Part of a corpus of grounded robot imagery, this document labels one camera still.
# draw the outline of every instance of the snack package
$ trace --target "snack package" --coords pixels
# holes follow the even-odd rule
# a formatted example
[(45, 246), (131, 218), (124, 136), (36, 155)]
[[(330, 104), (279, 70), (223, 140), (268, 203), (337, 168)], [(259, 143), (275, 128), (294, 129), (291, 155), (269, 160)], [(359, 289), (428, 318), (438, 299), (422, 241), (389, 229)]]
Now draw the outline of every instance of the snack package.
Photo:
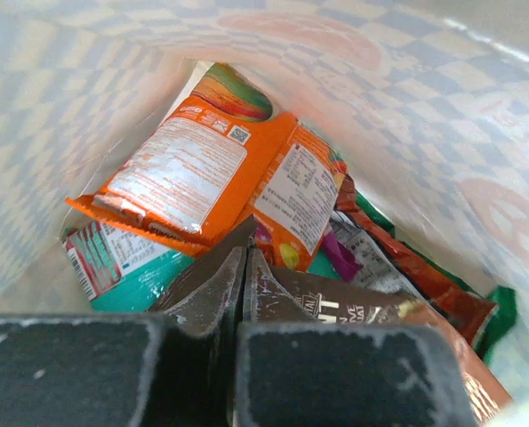
[[(67, 202), (94, 219), (194, 257), (253, 214), (269, 261), (306, 270), (346, 166), (289, 113), (265, 122), (239, 119), (265, 117), (271, 105), (231, 70), (211, 68), (95, 194)], [(244, 103), (244, 113), (230, 108), (233, 100)]]
[(357, 204), (350, 204), (346, 189), (352, 180), (346, 180), (330, 225), (336, 238), (363, 265), (350, 283), (386, 294), (406, 292), (428, 302), (475, 347), (497, 304), (460, 289), (371, 221)]
[(338, 280), (269, 267), (259, 251), (249, 254), (246, 277), (244, 289), (250, 297), (244, 299), (249, 308), (244, 310), (244, 319), (306, 321), (312, 317), (325, 323), (434, 327), (453, 348), (474, 417), (480, 424), (511, 402), (510, 395), (460, 333), (425, 302), (414, 300), (409, 294), (384, 294)]
[(213, 64), (191, 94), (228, 115), (249, 122), (272, 117), (272, 102), (226, 64)]
[(189, 96), (95, 194), (67, 202), (198, 256), (232, 230), (296, 125), (289, 113), (245, 122)]
[(238, 224), (224, 239), (203, 256), (197, 258), (173, 281), (153, 304), (149, 311), (167, 312), (169, 309), (187, 299), (200, 287), (206, 284), (221, 282), (229, 272), (223, 271), (228, 256), (236, 247), (243, 249), (254, 246), (256, 221), (252, 217), (246, 218)]
[(240, 214), (258, 222), (268, 262), (305, 271), (324, 235), (347, 167), (303, 125), (294, 129)]
[(193, 259), (97, 221), (70, 231), (63, 246), (95, 310), (145, 311)]

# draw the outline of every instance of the orange snack bag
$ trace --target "orange snack bag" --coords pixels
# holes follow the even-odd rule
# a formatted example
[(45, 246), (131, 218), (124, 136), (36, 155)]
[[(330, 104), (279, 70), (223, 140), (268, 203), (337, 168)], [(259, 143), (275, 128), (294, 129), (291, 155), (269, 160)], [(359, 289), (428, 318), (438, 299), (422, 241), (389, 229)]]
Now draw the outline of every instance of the orange snack bag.
[(189, 96), (95, 194), (67, 203), (198, 256), (232, 230), (296, 125), (290, 113), (245, 122)]
[(302, 125), (269, 164), (237, 223), (254, 215), (267, 261), (306, 271), (316, 256), (347, 167)]

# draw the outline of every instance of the white label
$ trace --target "white label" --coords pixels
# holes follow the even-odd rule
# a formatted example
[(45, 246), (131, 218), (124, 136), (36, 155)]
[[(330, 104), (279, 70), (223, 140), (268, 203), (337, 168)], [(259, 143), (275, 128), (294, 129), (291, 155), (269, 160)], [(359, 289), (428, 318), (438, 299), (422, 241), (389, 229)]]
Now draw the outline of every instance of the white label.
[(330, 172), (311, 151), (296, 142), (254, 207), (290, 230), (312, 254), (336, 198), (337, 187)]
[(130, 274), (142, 265), (155, 260), (170, 249), (142, 236), (101, 224), (102, 235), (108, 242), (122, 276)]
[(72, 249), (68, 250), (67, 255), (70, 259), (70, 262), (72, 263), (72, 266), (75, 268), (76, 277), (83, 287), (84, 294), (88, 298), (88, 301), (92, 301), (94, 298), (96, 298), (96, 291), (94, 290), (94, 287), (92, 287), (91, 280), (86, 274), (86, 270), (84, 269), (83, 264), (80, 262), (80, 258), (78, 258), (76, 249), (73, 247)]
[(198, 232), (246, 149), (186, 118), (167, 120), (108, 189), (182, 230)]
[(363, 265), (351, 285), (385, 294), (403, 291), (425, 301), (413, 284), (389, 261), (369, 233), (350, 222), (344, 215), (339, 216), (338, 220), (330, 223), (333, 233), (337, 240), (355, 255), (357, 262)]

